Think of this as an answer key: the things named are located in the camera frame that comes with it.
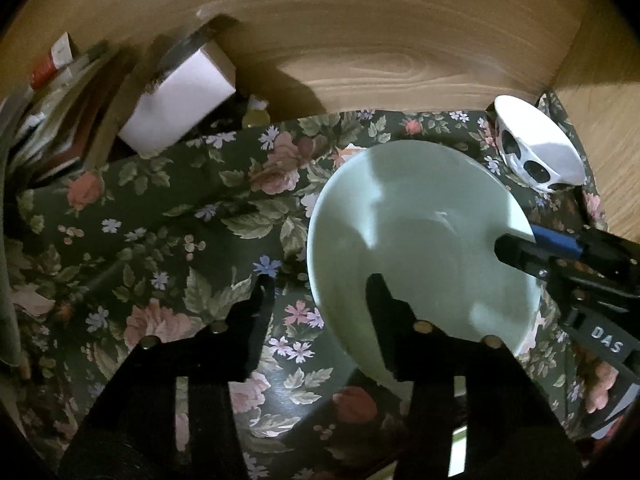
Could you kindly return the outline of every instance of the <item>red rose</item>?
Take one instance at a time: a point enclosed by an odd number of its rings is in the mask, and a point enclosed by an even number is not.
[[[91,173],[83,173],[77,180],[69,184],[66,201],[76,211],[81,211],[84,206],[94,203],[100,198],[103,191],[102,179]]]
[[[415,135],[422,131],[422,125],[420,124],[420,121],[416,121],[414,119],[412,121],[408,121],[407,124],[404,125],[404,129],[409,135]]]
[[[362,424],[378,414],[375,401],[359,386],[347,386],[334,394],[334,403],[341,422]]]

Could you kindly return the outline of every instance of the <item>wood grain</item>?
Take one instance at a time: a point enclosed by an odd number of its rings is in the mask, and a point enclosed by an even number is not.
[[[640,241],[640,43],[591,0],[554,82],[593,168],[610,230]]]
[[[0,92],[64,30],[146,42],[226,13],[238,85],[276,120],[355,108],[483,108],[551,81],[588,0],[28,0],[0,43]]]

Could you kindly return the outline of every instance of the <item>screw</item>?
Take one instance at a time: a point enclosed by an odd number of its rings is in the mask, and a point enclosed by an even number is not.
[[[153,348],[161,342],[162,341],[160,341],[160,338],[157,335],[145,335],[140,340],[140,346],[142,346],[142,348],[145,350],[149,350],[150,348]]]
[[[223,332],[226,332],[227,328],[229,328],[229,326],[224,320],[213,321],[209,325],[209,330],[211,330],[214,334],[222,334]]]
[[[421,334],[430,334],[433,332],[433,325],[428,321],[416,321],[414,323],[414,330]]]
[[[486,335],[482,338],[482,342],[489,348],[498,349],[502,346],[502,339],[497,335]]]

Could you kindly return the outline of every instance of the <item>dark green tablecloth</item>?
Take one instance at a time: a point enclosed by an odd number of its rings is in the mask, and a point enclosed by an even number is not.
[[[584,153],[555,95],[539,106]],[[22,375],[31,376],[18,380],[19,407],[31,442],[52,465],[143,335],[165,342],[192,335],[245,298],[263,273],[278,279],[273,323],[258,369],[231,384],[251,478],[354,478],[398,453],[406,407],[342,352],[306,274],[315,200],[359,150],[396,139],[438,142],[498,176],[531,222],[605,227],[585,156],[584,188],[540,195],[502,163],[490,112],[360,110],[231,133],[202,127],[209,131],[162,153],[20,197],[25,227],[6,241]],[[519,359],[569,430],[584,381],[556,315],[545,295]],[[187,415],[179,411],[178,446],[188,453]]]

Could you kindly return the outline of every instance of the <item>white box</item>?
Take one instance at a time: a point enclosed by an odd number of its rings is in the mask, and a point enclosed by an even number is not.
[[[213,41],[187,58],[152,94],[142,94],[119,136],[138,153],[162,150],[236,91],[236,67]]]

